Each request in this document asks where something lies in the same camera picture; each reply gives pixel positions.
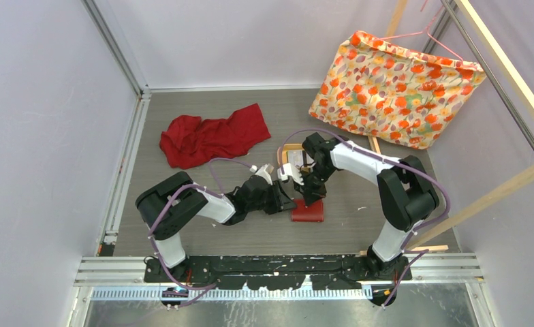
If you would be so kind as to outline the yellow oval tray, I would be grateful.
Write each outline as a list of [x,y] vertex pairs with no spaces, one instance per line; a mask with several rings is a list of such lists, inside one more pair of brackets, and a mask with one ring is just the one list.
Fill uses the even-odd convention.
[[277,155],[277,159],[280,166],[290,163],[297,168],[301,168],[309,163],[307,152],[301,144],[287,143],[280,146],[278,151],[280,154]]

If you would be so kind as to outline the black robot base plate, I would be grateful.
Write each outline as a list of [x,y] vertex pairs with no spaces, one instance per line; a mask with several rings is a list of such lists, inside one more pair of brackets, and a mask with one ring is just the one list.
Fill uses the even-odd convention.
[[174,268],[163,268],[154,256],[143,259],[146,283],[178,281],[196,290],[350,290],[363,282],[394,284],[412,278],[409,260],[378,269],[361,255],[192,255]]

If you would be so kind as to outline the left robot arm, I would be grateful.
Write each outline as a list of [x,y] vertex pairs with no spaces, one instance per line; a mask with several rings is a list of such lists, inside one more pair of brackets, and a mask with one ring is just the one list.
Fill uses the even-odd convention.
[[155,253],[162,259],[161,273],[171,282],[181,281],[187,273],[187,254],[180,231],[194,217],[234,225],[251,212],[273,215],[297,208],[280,181],[255,173],[233,191],[218,194],[194,182],[180,171],[141,193],[135,206],[145,224]]

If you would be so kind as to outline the red card holder wallet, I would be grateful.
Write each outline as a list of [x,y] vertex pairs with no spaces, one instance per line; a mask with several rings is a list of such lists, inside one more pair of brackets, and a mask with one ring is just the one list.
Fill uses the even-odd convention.
[[291,211],[291,221],[321,223],[324,221],[324,203],[320,200],[307,206],[303,199],[294,199],[296,208]]

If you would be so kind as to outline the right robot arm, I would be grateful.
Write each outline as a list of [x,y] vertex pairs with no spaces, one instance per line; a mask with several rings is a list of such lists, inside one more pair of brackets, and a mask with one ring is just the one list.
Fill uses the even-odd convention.
[[352,141],[333,138],[324,140],[311,134],[302,147],[313,160],[295,184],[307,206],[326,197],[326,181],[339,170],[362,177],[379,190],[383,215],[386,218],[376,241],[368,248],[364,263],[370,276],[385,279],[394,271],[402,255],[403,243],[414,227],[418,227],[439,206],[433,184],[424,178],[424,166],[415,156],[404,159],[380,156]]

